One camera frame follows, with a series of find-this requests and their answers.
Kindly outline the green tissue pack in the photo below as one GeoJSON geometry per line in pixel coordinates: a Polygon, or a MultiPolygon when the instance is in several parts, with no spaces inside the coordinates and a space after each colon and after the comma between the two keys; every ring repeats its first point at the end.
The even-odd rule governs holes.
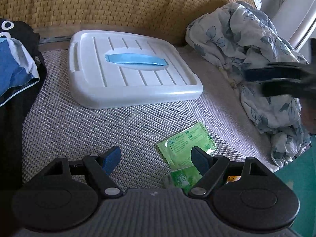
{"type": "Polygon", "coordinates": [[[191,188],[202,178],[195,166],[171,171],[163,178],[165,188],[181,188],[187,194],[191,188]]]}

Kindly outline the yellow rubber duck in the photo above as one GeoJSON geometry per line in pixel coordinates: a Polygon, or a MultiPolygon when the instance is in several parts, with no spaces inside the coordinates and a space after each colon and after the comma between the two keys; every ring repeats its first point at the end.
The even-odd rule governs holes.
{"type": "Polygon", "coordinates": [[[229,176],[227,179],[227,183],[238,181],[240,178],[241,176],[229,176]]]}

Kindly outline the green wet wipe sachet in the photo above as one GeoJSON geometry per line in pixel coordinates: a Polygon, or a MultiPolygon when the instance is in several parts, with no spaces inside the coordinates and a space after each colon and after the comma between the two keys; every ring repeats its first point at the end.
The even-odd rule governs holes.
{"type": "Polygon", "coordinates": [[[172,170],[179,170],[193,165],[191,150],[197,146],[213,156],[217,145],[205,126],[197,122],[187,129],[157,144],[159,151],[172,170]]]}

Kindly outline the floral white blue cloth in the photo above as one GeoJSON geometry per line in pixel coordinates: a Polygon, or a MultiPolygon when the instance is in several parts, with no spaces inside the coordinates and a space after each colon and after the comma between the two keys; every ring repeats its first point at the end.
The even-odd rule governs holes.
{"type": "Polygon", "coordinates": [[[264,97],[244,71],[273,62],[306,64],[288,41],[277,34],[268,16],[248,3],[230,2],[191,22],[186,42],[216,66],[240,98],[249,119],[260,133],[271,136],[271,158],[284,167],[303,154],[311,140],[302,124],[299,99],[289,95],[264,97]]]}

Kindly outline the grey woven seat mat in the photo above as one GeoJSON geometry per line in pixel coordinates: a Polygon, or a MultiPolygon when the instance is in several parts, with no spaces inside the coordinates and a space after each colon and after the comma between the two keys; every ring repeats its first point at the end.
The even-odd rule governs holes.
{"type": "Polygon", "coordinates": [[[218,155],[232,161],[253,156],[277,170],[269,137],[248,119],[220,71],[193,50],[181,49],[181,56],[204,86],[198,99],[104,110],[73,100],[68,56],[67,50],[43,53],[47,77],[23,123],[23,181],[59,155],[74,161],[117,145],[122,158],[111,177],[121,189],[161,188],[170,168],[157,144],[197,122],[208,130],[218,155]]]}

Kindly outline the woven straw sofa backrest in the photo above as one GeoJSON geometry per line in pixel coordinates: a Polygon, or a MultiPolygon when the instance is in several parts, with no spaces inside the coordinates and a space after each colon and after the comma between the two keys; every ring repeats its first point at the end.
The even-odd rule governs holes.
{"type": "Polygon", "coordinates": [[[1,0],[1,17],[33,28],[97,26],[178,44],[187,26],[229,2],[254,0],[1,0]]]}

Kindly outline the blue black clothing pile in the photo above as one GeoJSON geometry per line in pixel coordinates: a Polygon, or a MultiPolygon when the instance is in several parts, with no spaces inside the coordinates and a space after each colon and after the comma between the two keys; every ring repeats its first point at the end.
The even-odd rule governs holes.
{"type": "Polygon", "coordinates": [[[23,122],[47,76],[40,35],[1,19],[1,173],[21,179],[23,122]]]}

